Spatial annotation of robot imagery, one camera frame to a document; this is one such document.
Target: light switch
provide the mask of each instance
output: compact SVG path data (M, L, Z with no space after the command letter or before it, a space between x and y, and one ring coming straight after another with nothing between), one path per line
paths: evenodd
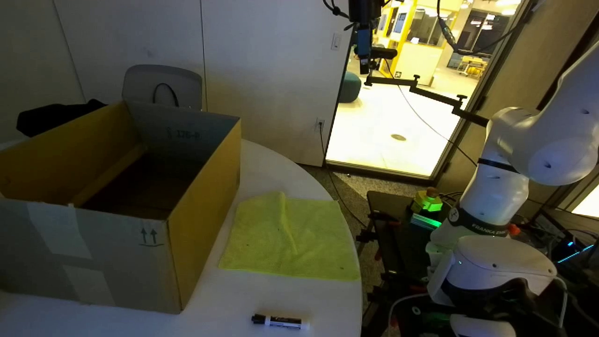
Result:
M333 33L333 42L331 43L331 50L338 50L341 44L341 34Z

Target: open cardboard box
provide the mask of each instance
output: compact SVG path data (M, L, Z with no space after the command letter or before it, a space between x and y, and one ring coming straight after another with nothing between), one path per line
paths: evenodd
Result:
M0 286L179 313L239 186L239 118L127 101L0 152Z

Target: white table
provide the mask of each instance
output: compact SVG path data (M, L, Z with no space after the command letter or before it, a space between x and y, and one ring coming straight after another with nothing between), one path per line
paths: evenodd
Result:
M306 171L252 142L241 145L241 184L198 285L179 315L84 305L0 292L2 336L359 336L361 282L288 278L218 269L237 204L269 191L330 200ZM254 326L254 313L309 318L310 330Z

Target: black marker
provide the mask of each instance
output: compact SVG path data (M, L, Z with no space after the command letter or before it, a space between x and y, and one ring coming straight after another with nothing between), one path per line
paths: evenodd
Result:
M308 321L299 318L276 317L261 314L252 316L252 323L294 330L308 330L310 328L310 323Z

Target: ceiling light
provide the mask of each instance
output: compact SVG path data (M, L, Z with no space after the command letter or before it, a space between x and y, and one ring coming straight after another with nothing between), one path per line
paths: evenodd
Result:
M521 0L498 0L495 4L496 6L510 6L510 5L519 5Z

